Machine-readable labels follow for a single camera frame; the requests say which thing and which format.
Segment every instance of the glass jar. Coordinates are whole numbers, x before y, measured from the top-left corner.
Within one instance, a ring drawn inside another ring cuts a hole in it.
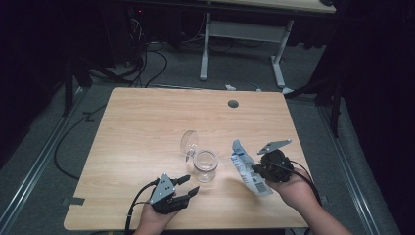
[[[194,174],[202,183],[210,182],[216,176],[217,156],[210,150],[201,150],[193,158]]]

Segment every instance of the hole in table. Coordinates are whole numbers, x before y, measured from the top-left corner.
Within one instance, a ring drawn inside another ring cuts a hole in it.
[[[230,101],[228,101],[228,106],[229,106],[230,108],[238,108],[239,103],[238,103],[238,101],[236,101],[236,100],[230,100]]]

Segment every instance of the metal rail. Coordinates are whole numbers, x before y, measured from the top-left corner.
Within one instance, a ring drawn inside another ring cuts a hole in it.
[[[343,177],[345,179],[347,188],[350,192],[351,198],[353,199],[354,205],[356,206],[357,212],[363,223],[363,226],[367,234],[377,235],[380,234],[376,221],[374,220],[372,213],[369,210],[367,200],[364,197],[359,184],[353,174],[345,152],[343,151],[342,145],[338,138],[336,138],[330,127],[330,115],[324,107],[317,107],[319,115],[323,118],[324,125],[327,132],[329,133],[332,143],[338,153],[338,160],[341,167]]]
[[[21,186],[19,187],[9,206],[6,208],[6,210],[0,217],[0,234],[9,233],[10,229],[13,226],[13,223],[18,217],[26,200],[30,196],[31,191],[34,189],[34,186],[36,185],[37,181],[42,175],[43,170],[53,157],[52,153],[55,150],[56,145],[70,120],[70,117],[73,115],[74,111],[76,110],[76,107],[85,97],[87,91],[88,90],[85,88],[78,88],[78,90],[76,91],[75,103],[72,109],[65,117],[61,117],[61,120],[55,127],[53,133],[51,134],[42,151],[40,152],[39,156],[37,157],[36,162],[31,167],[30,171],[28,172],[27,176],[25,177],[24,181],[22,182]]]

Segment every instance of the clear glass cup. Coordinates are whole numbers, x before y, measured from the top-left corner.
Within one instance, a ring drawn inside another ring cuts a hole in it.
[[[180,142],[180,148],[182,152],[186,156],[186,162],[189,160],[190,157],[193,158],[193,156],[196,153],[196,147],[198,146],[198,132],[195,130],[188,130],[186,133],[184,133],[182,140]]]
[[[218,160],[214,152],[201,150],[193,158],[194,174],[196,179],[202,183],[210,182],[216,176]]]

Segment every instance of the wooden table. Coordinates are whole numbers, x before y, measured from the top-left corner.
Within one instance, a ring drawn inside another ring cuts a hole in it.
[[[238,108],[230,108],[236,100]],[[167,173],[192,174],[180,141],[187,130],[199,134],[198,150],[215,151],[217,175],[210,183],[194,177],[177,187],[177,195],[201,186],[189,207],[167,229],[237,229],[304,227],[300,215],[277,193],[255,196],[230,160],[239,139],[258,162],[256,152],[269,141],[292,139],[281,150],[306,168],[307,163],[284,96],[276,92],[116,88],[105,110],[91,152],[74,193],[83,205],[70,205],[69,230],[121,230],[137,192]],[[147,201],[151,189],[139,202]],[[142,206],[134,209],[131,228]]]

